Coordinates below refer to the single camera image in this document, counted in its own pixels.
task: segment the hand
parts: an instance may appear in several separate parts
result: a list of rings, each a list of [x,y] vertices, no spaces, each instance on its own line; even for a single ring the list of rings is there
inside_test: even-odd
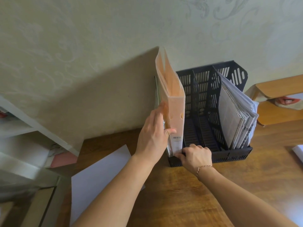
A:
[[[161,158],[167,147],[167,140],[170,134],[176,133],[175,129],[165,129],[163,127],[164,103],[152,110],[147,117],[145,124],[139,134],[137,150],[134,154],[148,161],[154,166]]]
[[[197,175],[197,170],[200,166],[212,166],[211,151],[207,147],[195,144],[189,145],[182,150],[185,152],[186,157],[181,153],[175,153],[175,156],[179,158],[182,165],[191,172],[193,175]]]

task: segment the forearm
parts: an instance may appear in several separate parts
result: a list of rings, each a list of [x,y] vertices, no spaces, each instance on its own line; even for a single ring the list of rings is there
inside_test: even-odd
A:
[[[215,196],[235,227],[297,226],[266,202],[226,179],[212,167],[201,168],[199,180]]]
[[[152,167],[133,156],[81,214],[74,227],[126,226],[134,202]]]

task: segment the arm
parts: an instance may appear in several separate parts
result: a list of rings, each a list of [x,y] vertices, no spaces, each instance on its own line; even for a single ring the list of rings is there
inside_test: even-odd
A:
[[[161,104],[146,119],[140,132],[136,153],[125,167],[93,200],[73,227],[126,226],[134,202],[154,165],[161,158],[170,133],[163,128]]]
[[[176,154],[176,156],[194,175],[197,174],[198,167],[212,166],[211,151],[207,147],[191,144],[183,150],[186,157],[182,154]],[[198,179],[214,195],[235,227],[297,226],[260,198],[226,179],[213,167],[200,168]]]

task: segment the person's right hand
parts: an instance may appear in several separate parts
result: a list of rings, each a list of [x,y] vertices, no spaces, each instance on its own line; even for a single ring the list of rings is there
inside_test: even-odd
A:
[[[212,166],[211,151],[207,147],[195,144],[189,145],[189,147],[183,148],[186,157],[181,153],[175,153],[175,156],[179,158],[182,165],[193,175],[197,175],[197,170],[201,166]]]

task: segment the person's left hand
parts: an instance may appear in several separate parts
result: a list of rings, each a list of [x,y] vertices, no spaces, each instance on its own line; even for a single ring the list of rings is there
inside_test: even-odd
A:
[[[161,158],[167,147],[167,140],[170,134],[176,133],[175,129],[163,127],[164,102],[152,110],[147,117],[145,124],[139,134],[137,150],[134,156],[148,161],[154,166]]]

